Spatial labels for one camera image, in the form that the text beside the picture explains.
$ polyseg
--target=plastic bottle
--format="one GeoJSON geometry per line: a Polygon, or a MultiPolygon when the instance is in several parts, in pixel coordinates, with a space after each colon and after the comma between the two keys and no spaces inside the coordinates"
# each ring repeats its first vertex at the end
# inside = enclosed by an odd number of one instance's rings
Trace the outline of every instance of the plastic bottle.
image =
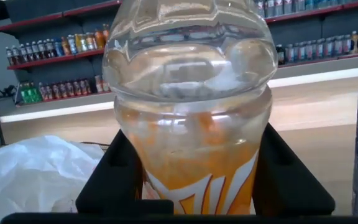
{"type": "Polygon", "coordinates": [[[50,58],[57,57],[55,46],[53,46],[53,43],[50,39],[47,39],[46,44],[48,55],[50,58]]]}
{"type": "Polygon", "coordinates": [[[109,24],[103,24],[103,36],[104,36],[104,41],[107,43],[110,36],[109,24]]]}
{"type": "Polygon", "coordinates": [[[44,58],[44,59],[49,58],[49,54],[47,52],[46,46],[44,45],[42,40],[38,40],[37,44],[38,44],[38,49],[40,50],[40,52],[42,54],[42,58],[44,58]]]}
{"type": "Polygon", "coordinates": [[[80,40],[82,51],[86,52],[88,50],[88,43],[86,42],[86,37],[84,34],[80,34],[80,40]]]}
{"type": "Polygon", "coordinates": [[[352,50],[352,39],[350,34],[345,35],[342,45],[343,54],[350,54],[352,50]]]}
{"type": "Polygon", "coordinates": [[[20,89],[20,94],[22,95],[23,102],[30,103],[31,101],[29,100],[26,85],[20,84],[19,89],[20,89]]]}
{"type": "Polygon", "coordinates": [[[6,57],[7,57],[7,60],[9,62],[9,65],[15,65],[16,62],[14,61],[12,50],[9,49],[9,47],[5,47],[5,49],[6,49],[6,57]]]}
{"type": "Polygon", "coordinates": [[[295,43],[293,45],[293,56],[294,56],[294,62],[299,61],[299,43],[295,43]]]}
{"type": "Polygon", "coordinates": [[[343,55],[343,36],[339,35],[335,38],[334,48],[335,48],[335,56],[343,55]]]}
{"type": "Polygon", "coordinates": [[[32,49],[32,52],[33,52],[33,54],[34,54],[34,58],[35,58],[36,60],[44,59],[44,58],[42,57],[42,54],[41,54],[41,52],[40,52],[40,49],[38,48],[38,45],[37,45],[37,43],[35,43],[35,41],[33,41],[33,42],[31,43],[31,49],[32,49]]]}
{"type": "Polygon", "coordinates": [[[296,12],[303,12],[305,10],[305,0],[294,0],[296,12]]]}
{"type": "Polygon", "coordinates": [[[283,0],[274,0],[274,15],[282,16],[284,14],[283,0]]]}
{"type": "Polygon", "coordinates": [[[16,48],[15,45],[12,46],[12,62],[14,65],[18,65],[23,63],[23,59],[19,50],[16,48]]]}
{"type": "Polygon", "coordinates": [[[82,47],[81,47],[81,37],[79,34],[74,34],[74,39],[75,39],[75,47],[77,48],[77,52],[81,53],[82,52],[82,47]]]}
{"type": "Polygon", "coordinates": [[[284,14],[291,14],[293,12],[293,1],[284,0],[284,14]]]}
{"type": "Polygon", "coordinates": [[[313,51],[313,60],[317,59],[317,41],[316,40],[312,40],[311,41],[311,49],[313,51]]]}
{"type": "Polygon", "coordinates": [[[55,44],[55,49],[56,49],[56,53],[58,57],[64,56],[65,55],[65,51],[63,49],[62,46],[62,40],[59,38],[56,38],[54,40],[54,44],[55,44]]]}
{"type": "Polygon", "coordinates": [[[275,0],[266,0],[265,1],[265,16],[266,18],[273,17],[275,14],[275,7],[274,7],[275,0]]]}
{"type": "Polygon", "coordinates": [[[305,0],[305,10],[314,9],[314,0],[305,0]]]}
{"type": "Polygon", "coordinates": [[[104,49],[106,41],[104,40],[103,33],[96,29],[94,33],[94,38],[96,39],[96,46],[98,49],[104,49]]]}
{"type": "Polygon", "coordinates": [[[258,14],[264,18],[265,17],[265,3],[264,0],[257,0],[256,5],[258,7],[258,14]]]}
{"type": "Polygon", "coordinates": [[[65,55],[71,55],[70,44],[66,37],[62,37],[62,47],[65,55]]]}
{"type": "Polygon", "coordinates": [[[278,56],[253,2],[241,1],[247,10],[236,2],[202,0],[196,10],[180,0],[122,1],[112,24],[103,79],[116,95],[115,116],[142,161],[145,185],[174,201],[175,213],[249,213],[278,56]],[[159,41],[178,29],[209,35],[159,41]],[[156,41],[131,49],[146,37],[156,41]]]}
{"type": "Polygon", "coordinates": [[[313,46],[311,41],[307,41],[306,43],[306,60],[313,60],[313,46]]]}
{"type": "Polygon", "coordinates": [[[37,58],[34,56],[30,43],[25,44],[25,51],[27,52],[27,56],[29,57],[30,62],[37,60],[37,58]]]}
{"type": "Polygon", "coordinates": [[[68,44],[70,45],[70,51],[72,54],[77,54],[77,46],[75,45],[75,38],[73,35],[67,37],[68,44]]]}
{"type": "Polygon", "coordinates": [[[22,63],[30,62],[29,56],[27,55],[27,51],[24,47],[24,44],[20,44],[20,55],[22,56],[22,63]]]}
{"type": "Polygon", "coordinates": [[[88,46],[88,50],[95,50],[96,47],[94,45],[95,40],[94,40],[94,35],[90,32],[86,33],[86,44],[88,46]]]}

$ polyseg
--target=shelf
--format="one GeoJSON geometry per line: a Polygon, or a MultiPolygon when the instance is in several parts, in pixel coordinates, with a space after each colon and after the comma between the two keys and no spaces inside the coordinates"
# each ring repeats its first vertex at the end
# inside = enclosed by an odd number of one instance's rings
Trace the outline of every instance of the shelf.
{"type": "Polygon", "coordinates": [[[300,18],[306,18],[306,17],[312,17],[312,16],[322,16],[322,15],[329,14],[332,12],[353,9],[353,8],[357,8],[357,7],[358,7],[358,2],[347,3],[347,4],[342,4],[339,6],[328,7],[325,9],[316,9],[316,10],[312,10],[312,11],[298,12],[298,13],[284,15],[284,16],[266,18],[265,21],[266,21],[266,23],[269,24],[269,23],[273,23],[273,22],[287,21],[287,20],[292,20],[292,19],[300,19],[300,18]]]}
{"type": "Polygon", "coordinates": [[[48,59],[44,59],[44,60],[23,63],[20,65],[11,65],[11,66],[8,66],[7,69],[8,70],[23,70],[23,69],[28,69],[28,68],[32,68],[32,67],[41,66],[41,65],[47,65],[50,63],[67,62],[67,61],[75,60],[78,58],[92,57],[94,55],[102,55],[103,53],[104,53],[104,49],[92,50],[89,52],[83,52],[83,53],[74,54],[74,55],[66,55],[66,56],[61,56],[61,57],[48,58],[48,59]]]}
{"type": "Polygon", "coordinates": [[[14,22],[12,24],[1,26],[0,32],[10,34],[10,35],[16,35],[20,32],[23,32],[27,29],[31,29],[33,27],[41,27],[43,24],[50,24],[53,22],[57,22],[60,19],[63,18],[63,13],[58,12],[55,14],[47,15],[38,17],[35,19],[29,19],[26,21],[20,21],[20,22],[14,22]]]}
{"type": "Polygon", "coordinates": [[[71,97],[68,97],[68,98],[46,100],[46,101],[41,101],[41,102],[36,102],[36,103],[19,104],[19,105],[16,105],[16,108],[21,108],[23,106],[39,105],[41,103],[51,103],[51,102],[56,102],[56,101],[73,100],[73,99],[77,99],[77,98],[84,98],[84,97],[88,97],[88,96],[96,96],[96,95],[102,95],[102,94],[108,94],[108,93],[111,93],[111,91],[103,92],[103,93],[92,93],[92,94],[87,94],[87,95],[82,95],[82,96],[71,96],[71,97]]]}
{"type": "MultiPolygon", "coordinates": [[[[39,26],[41,24],[51,23],[53,21],[59,21],[60,19],[65,18],[65,17],[75,17],[75,16],[80,17],[80,16],[86,16],[89,14],[100,13],[101,11],[108,11],[108,10],[115,8],[116,6],[119,6],[121,4],[121,2],[122,1],[118,1],[118,0],[108,1],[108,2],[91,5],[91,6],[81,7],[78,9],[72,9],[69,11],[59,12],[56,14],[51,14],[51,15],[47,15],[47,16],[43,16],[43,17],[38,17],[35,19],[29,19],[27,21],[15,22],[13,24],[9,24],[9,25],[0,27],[0,32],[15,35],[19,32],[29,29],[31,27],[39,26]]],[[[326,9],[316,9],[316,10],[312,10],[312,11],[298,12],[298,13],[294,13],[294,14],[290,14],[290,15],[267,18],[267,19],[265,19],[265,21],[266,21],[266,23],[269,24],[269,23],[279,22],[279,21],[287,21],[287,20],[292,20],[292,19],[324,15],[324,14],[328,14],[331,12],[338,12],[338,11],[353,9],[353,8],[357,8],[357,7],[358,7],[358,2],[354,2],[354,3],[339,5],[339,6],[333,6],[333,7],[329,7],[326,9]]]]}
{"type": "Polygon", "coordinates": [[[116,6],[120,5],[121,1],[108,1],[99,4],[94,4],[91,6],[85,6],[78,9],[72,9],[69,11],[64,11],[64,17],[71,17],[71,16],[84,16],[89,14],[99,13],[100,11],[108,11],[114,9],[116,6]]]}
{"type": "Polygon", "coordinates": [[[58,12],[55,14],[38,17],[35,19],[29,19],[26,21],[14,22],[12,24],[1,26],[0,32],[16,36],[18,33],[25,30],[29,30],[33,27],[41,27],[42,24],[52,24],[61,22],[64,18],[73,16],[84,16],[87,14],[96,14],[101,11],[108,11],[121,4],[121,1],[108,1],[100,4],[94,4],[91,6],[85,6],[78,9],[72,9],[69,11],[58,12]]]}
{"type": "MultiPolygon", "coordinates": [[[[281,67],[277,70],[273,79],[268,82],[268,85],[270,88],[276,88],[276,91],[280,91],[289,88],[289,86],[302,85],[298,88],[304,89],[305,85],[319,86],[323,85],[320,84],[322,82],[339,82],[340,80],[358,83],[358,57],[281,67]]],[[[9,123],[68,114],[111,110],[113,108],[114,94],[105,93],[38,103],[20,108],[14,107],[10,110],[0,111],[0,122],[9,123]]]]}

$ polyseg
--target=store shelving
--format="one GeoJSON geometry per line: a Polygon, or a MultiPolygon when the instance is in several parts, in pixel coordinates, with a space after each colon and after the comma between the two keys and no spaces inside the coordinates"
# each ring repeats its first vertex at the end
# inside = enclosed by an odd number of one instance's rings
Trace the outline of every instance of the store shelving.
{"type": "Polygon", "coordinates": [[[20,65],[11,65],[11,66],[8,66],[7,69],[8,70],[25,70],[25,69],[32,68],[32,67],[47,65],[50,63],[67,62],[67,61],[75,60],[78,58],[86,58],[86,57],[91,57],[94,55],[102,55],[103,53],[104,53],[104,49],[90,50],[90,51],[79,53],[79,54],[66,55],[66,56],[55,57],[55,58],[48,58],[48,59],[38,60],[38,61],[34,61],[34,62],[23,63],[20,65]]]}
{"type": "MultiPolygon", "coordinates": [[[[121,4],[121,1],[108,1],[108,2],[95,4],[92,6],[85,6],[85,7],[81,7],[78,9],[72,9],[69,11],[58,12],[56,14],[42,16],[42,17],[38,17],[35,19],[29,19],[26,21],[15,22],[13,24],[1,26],[0,32],[14,35],[18,32],[22,32],[22,31],[24,31],[26,29],[30,29],[34,26],[39,26],[40,24],[57,22],[64,18],[81,17],[81,16],[86,16],[89,14],[100,13],[102,11],[109,11],[109,10],[114,9],[115,7],[119,6],[120,4],[121,4]]],[[[357,7],[358,7],[358,2],[354,2],[354,3],[333,6],[333,7],[329,7],[326,9],[316,9],[316,10],[312,10],[312,11],[298,12],[298,13],[284,15],[284,16],[267,18],[265,20],[266,20],[266,23],[270,24],[273,22],[301,19],[304,17],[321,16],[324,14],[353,9],[353,8],[357,8],[357,7]]]]}
{"type": "Polygon", "coordinates": [[[35,19],[29,19],[26,21],[14,22],[12,24],[1,26],[0,32],[5,34],[10,34],[16,36],[18,33],[23,32],[25,30],[29,30],[34,27],[39,27],[40,25],[52,25],[54,23],[59,23],[64,21],[65,19],[69,19],[71,17],[81,17],[87,14],[95,14],[100,13],[101,11],[108,11],[113,9],[121,4],[121,1],[108,1],[99,4],[94,4],[91,6],[80,7],[78,9],[72,9],[68,11],[58,12],[51,15],[46,15],[42,17],[38,17],[35,19]]]}
{"type": "Polygon", "coordinates": [[[266,23],[270,24],[270,23],[279,22],[279,21],[301,19],[301,18],[313,17],[313,16],[322,16],[322,15],[329,14],[332,12],[345,11],[345,10],[353,9],[353,8],[357,8],[357,7],[358,7],[358,2],[353,2],[353,3],[347,3],[347,4],[341,4],[338,6],[328,7],[328,8],[324,8],[324,9],[315,9],[315,10],[311,10],[311,11],[297,12],[297,13],[289,14],[289,15],[266,18],[265,21],[266,21],[266,23]]]}
{"type": "Polygon", "coordinates": [[[63,13],[58,12],[47,16],[42,16],[26,21],[14,22],[0,27],[0,32],[10,35],[17,35],[25,30],[29,30],[34,27],[40,27],[42,25],[51,25],[63,19],[63,13]]]}

